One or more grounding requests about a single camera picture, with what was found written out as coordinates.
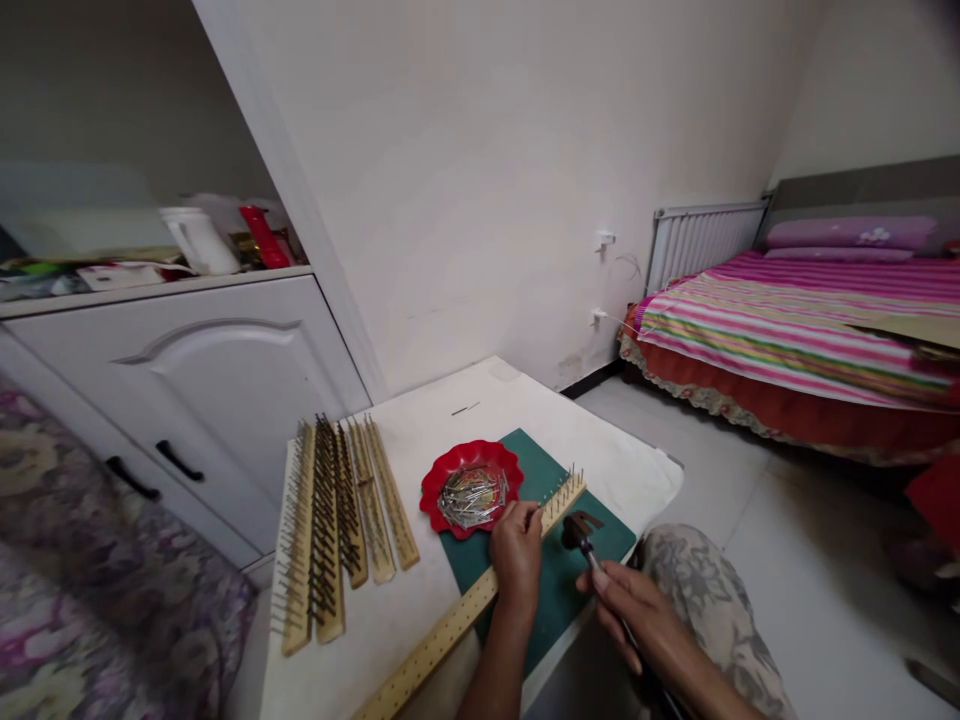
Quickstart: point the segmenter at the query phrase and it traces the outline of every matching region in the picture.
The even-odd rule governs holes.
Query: red dish
[[[472,528],[464,529],[462,527],[451,525],[437,507],[437,500],[440,499],[440,491],[446,484],[450,476],[461,468],[474,467],[476,465],[486,465],[488,472],[498,474],[501,470],[507,476],[507,503],[519,500],[520,486],[523,484],[523,473],[520,471],[520,465],[517,456],[507,450],[500,443],[487,442],[486,440],[474,440],[451,448],[448,452],[438,457],[433,462],[430,472],[423,478],[420,487],[423,489],[423,496],[420,498],[420,509],[430,517],[430,527],[436,533],[449,530],[457,540],[466,540],[473,534],[474,530],[490,531],[497,524],[497,520],[503,515],[505,508],[498,508],[491,519],[483,525],[477,525]]]

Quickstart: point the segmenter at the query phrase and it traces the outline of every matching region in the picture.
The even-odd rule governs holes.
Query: hand
[[[604,561],[601,565],[603,571],[588,571],[577,578],[577,590],[597,595],[597,619],[634,673],[642,672],[640,658],[627,639],[620,618],[630,628],[644,656],[661,673],[676,677],[713,665],[650,578],[614,562]]]
[[[497,607],[533,624],[540,595],[540,518],[533,502],[512,502],[493,528],[490,557],[500,586]]]

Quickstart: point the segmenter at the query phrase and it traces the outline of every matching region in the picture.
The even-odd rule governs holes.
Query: hammer head
[[[560,536],[560,542],[567,550],[582,549],[584,542],[589,544],[587,538],[593,533],[594,528],[599,530],[602,527],[603,523],[595,517],[583,510],[577,510],[563,519],[563,534]]]

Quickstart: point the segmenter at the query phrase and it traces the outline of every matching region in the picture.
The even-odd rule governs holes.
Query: headboard
[[[927,215],[937,231],[918,252],[939,255],[960,238],[960,155],[781,180],[756,244],[784,220],[853,215]]]

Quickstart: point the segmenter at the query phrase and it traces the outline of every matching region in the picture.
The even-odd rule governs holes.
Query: white table
[[[453,413],[461,408],[475,407]],[[454,445],[499,440],[522,428],[564,467],[583,468],[587,489],[640,535],[676,496],[682,467],[647,445],[548,390],[498,357],[394,398],[369,411],[380,427],[420,562],[393,580],[345,588],[346,633],[328,645],[310,643],[291,658],[271,633],[262,720],[349,718],[460,597],[440,538],[419,510],[420,481]],[[278,547],[277,558],[284,560]],[[561,636],[523,685],[533,703],[588,611]],[[480,645],[476,633],[447,657],[404,716],[450,718],[466,691]]]

